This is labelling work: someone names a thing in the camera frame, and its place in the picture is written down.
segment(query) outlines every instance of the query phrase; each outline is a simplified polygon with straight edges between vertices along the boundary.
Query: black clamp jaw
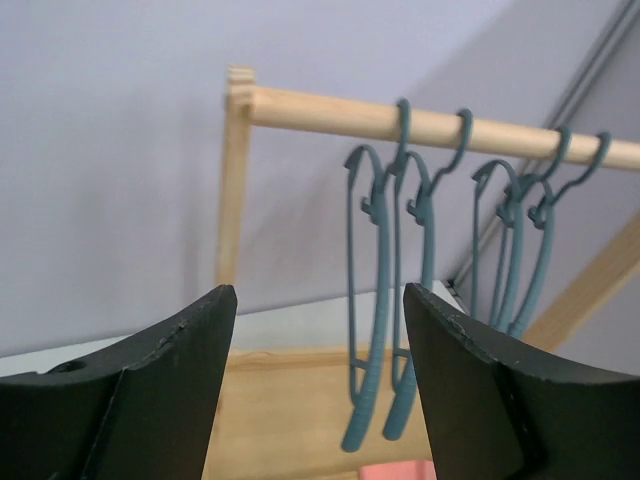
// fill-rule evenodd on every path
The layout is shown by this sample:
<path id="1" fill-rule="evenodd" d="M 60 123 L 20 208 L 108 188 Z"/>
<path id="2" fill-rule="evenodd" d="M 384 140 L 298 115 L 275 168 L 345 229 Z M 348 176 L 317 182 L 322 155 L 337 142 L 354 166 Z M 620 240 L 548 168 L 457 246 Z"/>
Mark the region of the black clamp jaw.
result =
<path id="1" fill-rule="evenodd" d="M 407 285 L 438 480 L 640 478 L 640 378 L 566 360 Z"/>
<path id="2" fill-rule="evenodd" d="M 236 305 L 221 286 L 111 347 L 0 378 L 0 478 L 200 480 Z"/>

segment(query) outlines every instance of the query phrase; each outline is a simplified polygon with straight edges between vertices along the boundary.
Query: pink object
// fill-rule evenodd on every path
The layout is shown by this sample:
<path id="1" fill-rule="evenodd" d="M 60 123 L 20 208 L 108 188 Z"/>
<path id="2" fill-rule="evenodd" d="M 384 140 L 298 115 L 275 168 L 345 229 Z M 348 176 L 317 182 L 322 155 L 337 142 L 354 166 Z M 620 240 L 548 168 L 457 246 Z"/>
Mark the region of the pink object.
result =
<path id="1" fill-rule="evenodd" d="M 382 463 L 362 467 L 360 480 L 436 480 L 436 470 L 428 460 Z"/>

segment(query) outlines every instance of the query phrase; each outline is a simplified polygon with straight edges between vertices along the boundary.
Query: teal plastic hanger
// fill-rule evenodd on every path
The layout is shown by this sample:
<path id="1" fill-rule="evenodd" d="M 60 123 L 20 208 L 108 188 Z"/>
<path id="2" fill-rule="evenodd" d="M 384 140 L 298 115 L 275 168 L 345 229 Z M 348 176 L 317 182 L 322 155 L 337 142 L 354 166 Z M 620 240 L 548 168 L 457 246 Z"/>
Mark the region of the teal plastic hanger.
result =
<path id="1" fill-rule="evenodd" d="M 371 222 L 377 226 L 378 236 L 378 272 L 376 277 L 376 301 L 371 334 L 369 357 L 367 360 L 356 355 L 356 305 L 355 305 L 355 267 L 353 234 L 353 189 L 358 168 L 365 155 L 371 159 L 373 183 L 369 198 L 361 200 L 360 208 Z M 389 315 L 389 220 L 384 196 L 384 178 L 380 158 L 369 145 L 354 149 L 344 166 L 349 170 L 347 181 L 347 297 L 349 316 L 349 393 L 353 403 L 353 413 L 349 419 L 342 449 L 346 452 L 357 451 L 369 429 L 376 396 L 380 385 L 382 364 L 384 361 L 387 318 Z M 364 370 L 360 388 L 357 387 L 357 370 Z"/>
<path id="2" fill-rule="evenodd" d="M 558 148 L 558 154 L 549 168 L 551 173 L 557 169 L 560 163 L 566 157 L 568 146 L 571 141 L 571 131 L 568 127 L 561 127 L 559 129 L 561 134 L 561 144 Z M 546 181 L 551 173 L 545 172 L 540 178 L 534 178 L 533 183 L 539 182 L 544 188 L 544 196 L 538 202 L 536 207 L 531 207 L 528 211 L 528 217 L 533 222 L 536 229 L 542 230 L 542 242 L 540 244 L 540 251 L 538 253 L 538 260 L 527 288 L 525 298 L 518 310 L 518 313 L 509 325 L 507 333 L 513 337 L 521 338 L 533 315 L 538 297 L 542 291 L 542 284 L 546 276 L 546 272 L 551 259 L 551 250 L 553 245 L 553 233 L 555 229 L 555 206 L 558 201 L 566 194 L 566 192 L 577 185 L 586 182 L 596 171 L 596 169 L 602 164 L 602 161 L 606 157 L 609 147 L 611 145 L 612 137 L 608 132 L 602 132 L 598 135 L 600 138 L 600 146 L 594 156 L 593 162 L 587 168 L 584 173 L 575 180 L 571 180 L 563 185 L 558 191 L 557 195 L 554 195 L 551 187 Z"/>
<path id="3" fill-rule="evenodd" d="M 458 147 L 449 165 L 436 172 L 433 181 L 429 179 L 429 173 L 422 157 L 413 151 L 407 151 L 407 139 L 411 126 L 411 108 L 406 99 L 397 103 L 400 109 L 401 134 L 396 157 L 387 171 L 395 176 L 394 182 L 394 305 L 393 305 L 393 350 L 391 364 L 391 385 L 395 392 L 389 415 L 385 422 L 382 434 L 387 440 L 398 440 L 402 436 L 416 395 L 416 378 L 413 368 L 413 359 L 408 350 L 400 348 L 400 311 L 401 311 L 401 285 L 402 285 L 402 255 L 400 232 L 400 193 L 402 182 L 406 173 L 409 159 L 415 160 L 420 175 L 420 187 L 413 201 L 407 202 L 407 212 L 411 214 L 423 230 L 422 242 L 422 269 L 421 284 L 429 289 L 433 288 L 433 274 L 435 264 L 435 225 L 433 211 L 433 193 L 443 175 L 451 173 L 459 165 L 471 139 L 473 128 L 473 115 L 470 110 L 462 109 L 458 115 L 462 117 L 462 134 Z M 406 358 L 402 375 L 399 373 L 400 358 Z"/>
<path id="4" fill-rule="evenodd" d="M 472 232 L 472 288 L 471 288 L 471 316 L 477 317 L 478 310 L 478 285 L 479 285 L 479 243 L 480 243 L 480 199 L 484 193 L 496 167 L 503 167 L 509 176 L 513 195 L 509 198 L 505 208 L 497 208 L 496 214 L 503 225 L 500 260 L 494 283 L 494 297 L 491 307 L 490 324 L 500 331 L 506 331 L 510 323 L 511 315 L 515 306 L 516 295 L 518 293 L 518 277 L 522 260 L 522 239 L 523 239 L 523 213 L 521 198 L 520 179 L 513 167 L 502 159 L 495 159 L 480 167 L 472 178 L 476 182 L 473 201 L 473 232 Z M 496 290 L 501 288 L 502 270 L 504 269 L 504 258 L 506 256 L 507 236 L 511 232 L 511 254 L 509 260 L 509 271 L 507 273 L 507 284 L 499 300 Z"/>

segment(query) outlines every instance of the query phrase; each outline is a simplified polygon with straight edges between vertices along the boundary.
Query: wooden frame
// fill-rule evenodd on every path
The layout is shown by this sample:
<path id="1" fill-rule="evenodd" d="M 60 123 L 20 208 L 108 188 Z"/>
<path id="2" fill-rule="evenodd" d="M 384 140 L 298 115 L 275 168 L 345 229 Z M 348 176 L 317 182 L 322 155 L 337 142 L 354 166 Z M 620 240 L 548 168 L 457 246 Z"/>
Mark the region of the wooden frame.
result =
<path id="1" fill-rule="evenodd" d="M 395 106 L 260 87 L 253 70 L 231 67 L 216 284 L 235 282 L 251 126 L 395 141 L 397 120 Z M 461 121 L 456 115 L 413 111 L 410 143 L 454 148 L 460 141 Z M 476 119 L 469 150 L 550 160 L 559 142 L 560 135 L 552 130 Z M 597 137 L 573 135 L 566 161 L 587 164 L 598 146 Z M 640 144 L 614 141 L 602 165 L 640 170 Z M 639 270 L 640 213 L 556 299 L 525 340 L 545 350 L 554 349 Z M 340 451 L 342 428 L 351 408 L 345 394 L 346 349 L 331 354 L 305 350 L 256 355 L 233 354 L 229 359 L 223 392 L 232 393 L 234 400 L 225 402 L 216 416 L 213 448 L 203 478 L 355 478 L 353 472 L 367 463 L 414 459 L 428 452 L 419 409 L 414 409 L 415 421 L 400 441 L 386 442 L 379 435 L 370 435 L 358 453 Z M 389 387 L 383 385 L 380 404 L 389 402 L 390 395 Z M 384 405 L 377 408 L 387 410 Z M 287 421 L 293 425 L 284 428 Z M 339 422 L 339 431 L 335 422 Z M 379 430 L 381 422 L 376 415 L 372 432 Z"/>

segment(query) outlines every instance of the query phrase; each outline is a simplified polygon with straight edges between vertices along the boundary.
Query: wooden rod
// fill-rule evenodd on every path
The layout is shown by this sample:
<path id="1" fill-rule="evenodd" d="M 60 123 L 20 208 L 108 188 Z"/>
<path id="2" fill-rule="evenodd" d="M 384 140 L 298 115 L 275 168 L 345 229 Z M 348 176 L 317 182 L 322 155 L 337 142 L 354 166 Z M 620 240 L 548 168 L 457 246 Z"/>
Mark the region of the wooden rod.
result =
<path id="1" fill-rule="evenodd" d="M 245 98 L 256 126 L 396 141 L 398 109 L 394 105 L 346 100 L 308 93 L 254 87 Z M 455 148 L 462 120 L 457 115 L 413 110 L 410 143 Z M 494 155 L 550 160 L 560 142 L 553 130 L 476 119 L 469 149 Z M 588 164 L 599 145 L 595 136 L 574 135 L 566 161 Z M 640 170 L 640 144 L 616 140 L 603 166 Z"/>

